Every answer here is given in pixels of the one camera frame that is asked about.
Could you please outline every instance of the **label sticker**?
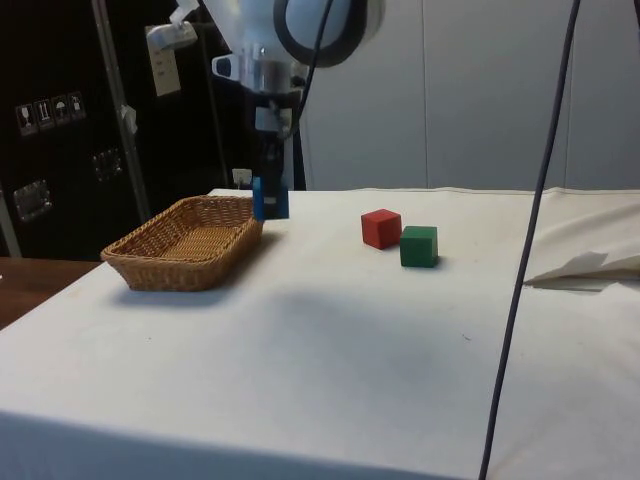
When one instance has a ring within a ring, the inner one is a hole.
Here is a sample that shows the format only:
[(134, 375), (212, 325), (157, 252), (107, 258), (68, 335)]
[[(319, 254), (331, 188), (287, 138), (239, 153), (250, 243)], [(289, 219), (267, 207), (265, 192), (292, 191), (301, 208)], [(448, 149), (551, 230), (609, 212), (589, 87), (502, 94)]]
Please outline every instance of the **label sticker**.
[(18, 127), (23, 137), (38, 133), (38, 124), (33, 114), (33, 105), (20, 105), (16, 107), (16, 116), (18, 118)]
[(71, 112), (71, 120), (82, 120), (87, 117), (84, 109), (84, 101), (80, 92), (69, 94), (69, 111)]
[(53, 111), (51, 110), (51, 102), (49, 100), (40, 100), (33, 104), (36, 110), (36, 118), (40, 130), (46, 130), (56, 126), (53, 120)]
[(69, 112), (69, 100), (66, 95), (60, 95), (51, 100), (53, 103), (53, 116), (56, 124), (64, 125), (71, 121), (71, 113)]

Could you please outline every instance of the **white table surface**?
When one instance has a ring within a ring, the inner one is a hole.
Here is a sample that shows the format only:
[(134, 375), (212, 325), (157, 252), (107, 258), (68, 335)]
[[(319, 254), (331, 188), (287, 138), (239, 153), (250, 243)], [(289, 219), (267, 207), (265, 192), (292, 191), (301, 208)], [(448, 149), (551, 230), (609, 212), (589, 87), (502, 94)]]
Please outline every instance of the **white table surface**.
[[(530, 204), (293, 193), (221, 290), (131, 292), (98, 268), (0, 332), (0, 478), (476, 477)], [(610, 238), (593, 219), (639, 205), (548, 193), (532, 270), (579, 253), (559, 229)], [(438, 226), (440, 267), (364, 246), (378, 208)], [(638, 452), (640, 294), (526, 289), (491, 478), (638, 478)]]

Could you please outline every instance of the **black cable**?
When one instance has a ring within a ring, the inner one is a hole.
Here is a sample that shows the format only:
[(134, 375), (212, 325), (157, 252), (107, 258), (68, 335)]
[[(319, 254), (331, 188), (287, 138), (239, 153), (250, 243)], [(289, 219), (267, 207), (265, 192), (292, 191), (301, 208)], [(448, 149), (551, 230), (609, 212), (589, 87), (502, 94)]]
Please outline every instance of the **black cable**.
[(538, 177), (538, 184), (536, 185), (536, 190), (533, 197), (533, 206), (531, 208), (531, 218), (529, 219), (527, 237), (524, 243), (522, 258), (520, 259), (520, 268), (518, 270), (518, 276), (516, 278), (516, 284), (513, 290), (513, 297), (511, 299), (511, 307), (509, 309), (507, 328), (504, 335), (502, 353), (500, 355), (500, 365), (498, 367), (498, 375), (496, 377), (496, 384), (493, 392), (493, 399), (491, 400), (491, 412), (489, 414), (489, 424), (487, 426), (487, 437), (484, 445), (484, 454), (482, 457), (482, 466), (480, 469), (480, 475), (478, 477), (480, 480), (485, 480), (487, 478), (489, 463), (491, 461), (491, 449), (493, 447), (493, 438), (495, 434), (496, 420), (498, 418), (498, 407), (500, 405), (500, 395), (502, 393), (502, 385), (504, 383), (504, 376), (507, 370), (507, 362), (509, 361), (509, 351), (511, 350), (511, 339), (513, 337), (513, 329), (516, 322), (516, 316), (518, 313), (518, 306), (520, 304), (522, 287), (524, 285), (524, 277), (527, 272), (527, 266), (529, 265), (529, 257), (531, 256), (531, 248), (533, 246), (533, 239), (536, 232), (536, 226), (538, 224), (538, 215), (540, 213), (540, 203), (542, 202), (542, 193), (544, 191), (544, 186), (547, 181), (549, 165), (551, 164), (551, 155), (553, 154), (553, 147), (555, 145), (556, 135), (558, 131), (558, 123), (560, 122), (560, 112), (562, 111), (562, 101), (564, 98), (564, 87), (567, 81), (567, 72), (569, 70), (569, 58), (571, 57), (571, 47), (573, 45), (573, 36), (575, 33), (576, 21), (578, 19), (579, 10), (580, 10), (580, 0), (573, 0), (573, 7), (571, 9), (571, 16), (569, 18), (569, 26), (567, 27), (567, 34), (564, 41), (564, 49), (562, 52), (562, 62), (560, 64), (560, 76), (558, 78), (558, 86), (556, 90), (555, 103), (553, 105), (553, 117), (551, 120), (551, 127), (549, 128), (549, 136), (547, 138), (547, 147), (544, 153), (544, 158), (542, 160), (540, 175)]
[(298, 112), (295, 120), (291, 126), (291, 130), (286, 136), (286, 139), (291, 138), (300, 128), (300, 122), (302, 121), (302, 115), (304, 109), (307, 106), (309, 100), (309, 92), (311, 91), (311, 84), (313, 83), (313, 77), (318, 67), (318, 59), (320, 58), (320, 51), (322, 50), (322, 40), (324, 38), (324, 32), (327, 29), (327, 23), (329, 21), (329, 14), (331, 13), (331, 7), (333, 6), (333, 0), (327, 0), (320, 20), (320, 27), (318, 28), (318, 35), (316, 36), (316, 43), (313, 46), (313, 56), (311, 57), (311, 64), (309, 65), (309, 73), (305, 81), (304, 90), (302, 91), (302, 97), (300, 98), (300, 105), (298, 106)]
[(636, 18), (638, 19), (638, 30), (640, 30), (640, 0), (633, 0), (633, 4), (636, 7)]
[[(201, 30), (204, 30), (204, 15), (202, 14), (202, 3), (198, 9), (198, 23), (202, 26)], [(207, 93), (209, 95), (209, 106), (211, 108), (211, 114), (213, 115), (213, 128), (216, 134), (216, 147), (218, 149), (218, 157), (220, 158), (220, 166), (222, 168), (222, 179), (224, 180), (225, 188), (231, 188), (229, 181), (229, 167), (227, 165), (227, 159), (224, 153), (224, 146), (222, 144), (222, 128), (220, 127), (220, 115), (218, 114), (218, 102), (216, 101), (216, 94), (213, 89), (213, 72), (211, 70), (211, 62), (209, 61), (209, 53), (207, 51), (207, 36), (204, 31), (200, 32), (200, 51), (202, 54), (202, 60), (204, 62), (206, 80), (207, 80)]]

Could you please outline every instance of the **wooden block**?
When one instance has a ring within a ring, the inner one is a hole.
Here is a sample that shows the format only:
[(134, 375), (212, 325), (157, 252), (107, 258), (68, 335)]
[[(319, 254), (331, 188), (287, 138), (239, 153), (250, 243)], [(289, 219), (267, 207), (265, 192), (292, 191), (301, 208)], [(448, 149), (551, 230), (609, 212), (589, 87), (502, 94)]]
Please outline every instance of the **wooden block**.
[(403, 267), (433, 268), (438, 265), (438, 229), (407, 227), (400, 238)]
[(400, 243), (402, 217), (389, 210), (378, 210), (362, 216), (362, 241), (384, 250)]

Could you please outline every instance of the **woven basket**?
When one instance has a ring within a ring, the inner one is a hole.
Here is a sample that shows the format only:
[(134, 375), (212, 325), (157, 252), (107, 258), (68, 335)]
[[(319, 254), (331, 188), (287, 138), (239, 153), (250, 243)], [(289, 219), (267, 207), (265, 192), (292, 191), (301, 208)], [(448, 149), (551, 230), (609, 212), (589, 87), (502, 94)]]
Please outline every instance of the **woven basket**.
[(132, 290), (208, 290), (260, 243), (252, 209), (250, 198), (186, 198), (105, 248), (102, 259)]

